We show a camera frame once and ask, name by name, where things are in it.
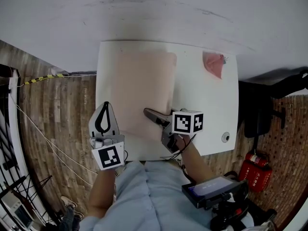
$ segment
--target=white cable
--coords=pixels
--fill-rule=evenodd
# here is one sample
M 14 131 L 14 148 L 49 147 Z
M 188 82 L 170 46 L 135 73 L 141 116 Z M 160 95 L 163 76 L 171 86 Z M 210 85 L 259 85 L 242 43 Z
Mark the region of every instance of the white cable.
M 88 185 L 90 185 L 90 186 L 93 186 L 92 184 L 90 184 L 90 183 L 88 183 L 87 181 L 85 181 L 84 179 L 82 179 L 74 170 L 72 170 L 59 156 L 58 156 L 58 154 L 56 153 L 56 151 L 53 149 L 53 147 L 51 146 L 51 144 L 49 143 L 50 142 L 50 140 L 49 139 L 47 139 L 46 137 L 45 137 L 45 135 L 41 132 L 41 130 L 39 130 L 39 128 L 37 127 L 37 125 L 31 120 L 31 118 L 30 117 L 28 117 L 27 116 L 27 114 L 25 113 L 25 112 L 23 112 L 22 111 L 22 109 L 14 102 L 14 99 L 13 99 L 13 97 L 11 96 L 11 94 L 9 94 L 9 96 L 11 97 L 11 99 L 12 99 L 12 101 L 13 101 L 13 103 L 15 104 L 15 106 L 17 107 L 17 109 L 18 110 L 20 110 L 28 119 L 29 119 L 29 121 L 34 125 L 34 127 L 40 132 L 40 134 L 44 137 L 44 139 L 47 141 L 47 143 L 48 143 L 48 145 L 51 147 L 51 149 L 52 149 L 52 151 L 55 153 L 55 155 L 60 159 L 60 161 L 61 162 L 63 162 L 75 175 L 77 175 L 81 180 L 83 180 L 85 183 L 87 183 Z
M 63 76 L 63 77 L 60 77 L 60 78 L 69 78 L 69 77 L 83 77 L 83 76 L 94 76 L 96 74 L 89 74 L 89 75 L 80 75 L 80 76 Z

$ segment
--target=white table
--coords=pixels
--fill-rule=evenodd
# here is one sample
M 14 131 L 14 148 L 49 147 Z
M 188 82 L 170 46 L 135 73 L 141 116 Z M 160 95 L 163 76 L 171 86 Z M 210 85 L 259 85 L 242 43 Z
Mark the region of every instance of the white table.
M 177 72 L 172 108 L 204 112 L 204 130 L 198 133 L 193 143 L 201 155 L 233 150 L 238 118 L 238 77 L 234 55 L 222 53 L 227 62 L 222 69 L 222 80 L 207 72 L 203 65 L 202 52 L 211 50 L 162 42 L 106 41 L 101 42 L 97 77 L 96 107 L 110 101 L 110 76 L 121 52 L 167 51 L 177 55 Z M 222 135 L 230 133 L 227 143 Z M 147 141 L 131 134 L 125 135 L 128 160 L 161 160 L 169 151 L 160 143 Z

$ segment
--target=pink cloth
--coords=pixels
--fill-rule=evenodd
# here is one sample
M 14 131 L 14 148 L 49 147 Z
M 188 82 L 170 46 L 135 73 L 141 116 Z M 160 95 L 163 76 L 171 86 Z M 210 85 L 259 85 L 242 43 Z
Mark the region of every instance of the pink cloth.
M 224 58 L 221 54 L 203 52 L 203 65 L 208 72 L 221 79 Z
M 144 108 L 170 114 L 177 56 L 170 52 L 119 55 L 114 66 L 111 100 L 121 131 L 160 141 L 162 128 L 148 119 Z

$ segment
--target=black and white marker cube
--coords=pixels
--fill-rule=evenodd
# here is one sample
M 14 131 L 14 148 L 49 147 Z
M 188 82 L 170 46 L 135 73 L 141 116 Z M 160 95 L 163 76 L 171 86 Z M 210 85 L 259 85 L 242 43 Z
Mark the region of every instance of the black and white marker cube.
M 203 130 L 203 112 L 183 110 L 172 113 L 172 132 L 194 135 Z
M 92 153 L 100 170 L 124 165 L 124 142 L 102 146 L 92 150 Z

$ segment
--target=black cable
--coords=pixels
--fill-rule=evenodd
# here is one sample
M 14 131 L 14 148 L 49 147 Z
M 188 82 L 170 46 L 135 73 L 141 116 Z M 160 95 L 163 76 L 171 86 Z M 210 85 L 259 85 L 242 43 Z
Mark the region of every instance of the black cable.
M 184 176 L 185 176 L 191 183 L 194 183 L 194 184 L 197 183 L 193 178 L 191 178 L 191 177 L 185 172 L 185 165 L 182 165 L 182 166 L 181 166 L 181 169 L 182 169 L 182 171 L 183 171 Z
M 124 150 L 125 152 L 126 152 L 126 154 L 127 154 L 127 156 L 125 157 L 125 160 L 124 160 L 124 162 L 126 161 L 126 159 L 128 158 L 128 152 L 126 151 L 126 150 Z
M 190 145 L 190 143 L 191 143 L 192 140 L 195 138 L 195 136 L 196 136 L 196 135 L 194 135 L 194 136 L 189 140 L 188 144 L 186 144 L 186 142 L 184 142 L 184 143 L 185 143 L 184 148 L 183 148 L 182 150 L 180 150 L 178 153 L 175 153 L 171 158 L 166 159 L 165 161 L 169 161 L 169 160 L 175 159 L 178 155 L 182 154 L 182 153 L 186 150 L 186 148 Z

